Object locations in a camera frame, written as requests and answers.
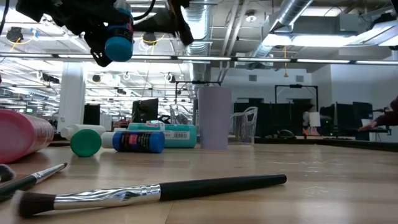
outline wooden table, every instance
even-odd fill
[[[193,200],[119,208],[51,212],[15,219],[0,204],[0,223],[236,223],[396,224],[398,154],[329,146],[231,146],[228,151],[168,149],[163,154],[102,150],[75,157],[67,147],[48,148],[11,167],[19,175],[69,162],[33,192],[60,194],[158,182],[286,174],[285,185]]]

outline brush bristles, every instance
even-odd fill
[[[12,169],[4,164],[0,165],[0,182],[12,180],[15,178],[15,172]]]
[[[14,194],[11,204],[14,207],[16,215],[26,218],[54,210],[55,196],[18,190]]]

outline person's hand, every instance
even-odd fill
[[[358,131],[367,131],[369,129],[375,128],[377,126],[377,122],[372,121],[370,124],[360,127]]]

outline green bottle cap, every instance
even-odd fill
[[[79,157],[90,157],[101,149],[101,136],[90,129],[80,130],[70,140],[70,148]]]

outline black brush handle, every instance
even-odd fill
[[[286,183],[286,175],[255,175],[207,180],[188,180],[160,184],[160,200],[180,200],[193,197],[261,189]]]
[[[18,180],[12,180],[0,185],[0,202],[10,199],[17,190],[26,190],[33,187],[37,179],[33,175],[27,175]]]

